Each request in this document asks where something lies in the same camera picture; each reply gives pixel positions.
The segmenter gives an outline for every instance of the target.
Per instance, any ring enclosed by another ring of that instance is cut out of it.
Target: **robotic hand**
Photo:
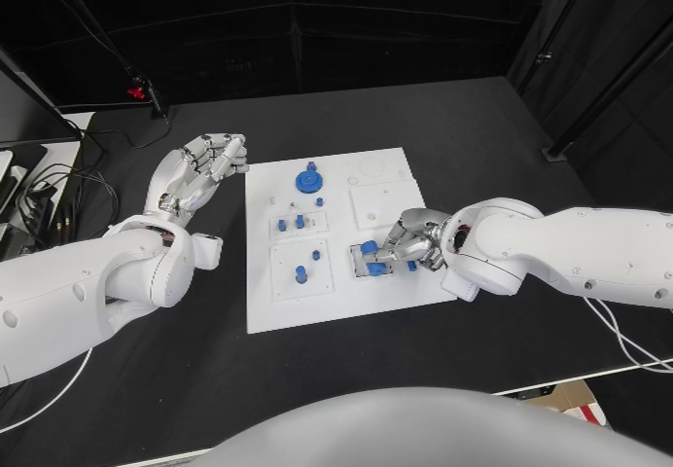
[[[222,180],[248,171],[245,137],[206,134],[164,157],[143,215],[102,238],[0,264],[0,387],[46,372],[133,319],[173,306],[222,240],[185,226]]]
[[[409,209],[382,249],[363,260],[418,260],[431,271],[444,269],[441,288],[468,302],[480,289],[515,295],[532,274],[566,294],[670,308],[670,216],[585,207],[543,216],[509,198],[483,201],[453,216]]]

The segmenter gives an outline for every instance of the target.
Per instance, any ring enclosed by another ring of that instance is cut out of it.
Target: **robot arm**
[[[670,308],[672,220],[670,214],[630,209],[572,208],[543,216],[507,198],[453,216],[409,209],[369,261],[445,266],[441,287],[467,301],[480,289],[515,295],[532,274],[569,295]]]
[[[222,240],[185,226],[225,177],[248,170],[245,138],[211,134],[164,157],[144,213],[102,238],[0,264],[0,387],[46,372],[133,319],[173,306]]]

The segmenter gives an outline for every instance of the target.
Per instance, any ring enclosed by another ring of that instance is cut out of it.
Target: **black table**
[[[102,171],[140,213],[159,161],[195,136],[239,132],[249,161],[270,162],[402,147],[427,205],[447,212],[494,197],[545,213],[592,205],[566,163],[502,78],[177,106],[172,134],[144,150],[100,135]],[[92,129],[134,141],[163,130],[149,110],[95,115]],[[85,225],[108,216],[102,190]],[[0,464],[110,466],[219,444],[274,415],[321,399],[394,386],[500,392],[628,365],[579,298],[530,277],[515,297],[461,301],[248,336],[245,333],[244,177],[223,183],[189,224],[225,240],[221,266],[196,272],[174,308],[159,309],[95,347],[71,391],[25,427],[0,436]],[[615,305],[624,332],[673,356],[667,310]],[[26,382],[3,426],[39,409],[81,359]]]

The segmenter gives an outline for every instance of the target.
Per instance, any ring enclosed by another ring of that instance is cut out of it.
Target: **white cable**
[[[74,378],[71,379],[71,382],[66,384],[66,387],[64,388],[64,390],[59,392],[58,396],[52,399],[52,402],[29,417],[29,418],[25,418],[19,423],[15,423],[13,425],[7,426],[6,428],[3,428],[0,430],[0,435],[3,433],[7,433],[7,431],[13,430],[15,428],[17,428],[17,426],[22,426],[25,423],[28,423],[29,421],[32,421],[51,407],[52,405],[55,404],[55,402],[61,399],[61,396],[66,393],[66,391],[71,389],[71,386],[74,385],[78,377],[79,377],[79,374],[81,374],[81,371],[84,370],[84,367],[87,366],[87,362],[88,362],[88,357],[91,356],[91,350],[92,348],[88,349],[88,352],[87,352],[87,356],[84,357],[84,361],[81,362],[81,365],[79,365],[79,369],[78,369],[78,372],[75,373],[75,376]]]
[[[598,300],[595,299],[595,301],[603,305],[603,307],[605,308],[605,311],[607,311],[607,314],[610,315],[610,319],[613,321],[613,324],[608,323],[605,317],[603,316],[603,314],[600,313],[600,311],[595,309],[595,306],[592,305],[592,303],[590,302],[590,299],[587,297],[584,297],[585,299],[585,302],[587,302],[587,305],[590,306],[590,308],[594,310],[594,313],[595,315],[598,316],[600,320],[603,321],[603,323],[605,324],[605,326],[608,327],[610,331],[613,331],[613,333],[615,334],[617,336],[617,340],[620,342],[620,347],[621,347],[621,350],[624,352],[624,355],[627,356],[627,358],[631,360],[631,362],[634,363],[634,365],[637,365],[640,368],[643,368],[644,370],[647,370],[649,372],[654,372],[654,373],[664,373],[667,375],[673,374],[673,367],[662,362],[662,359],[657,358],[650,352],[647,352],[647,350],[644,350],[623,334],[621,334],[621,331],[620,331],[620,325],[617,324],[617,318],[614,317],[614,313],[613,313],[613,310],[608,308],[607,304],[603,302],[603,300]],[[657,365],[662,365],[664,368],[667,368],[667,370],[662,370],[662,369],[657,369],[657,368],[650,368],[647,367],[641,362],[639,362],[639,360],[634,358],[634,356],[631,355],[631,352],[628,351],[627,349],[627,346],[624,345],[624,342],[627,342],[652,360],[653,360],[653,363],[656,363]]]

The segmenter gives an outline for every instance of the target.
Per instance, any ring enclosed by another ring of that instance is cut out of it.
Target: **monitor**
[[[0,149],[76,140],[78,130],[0,60]]]

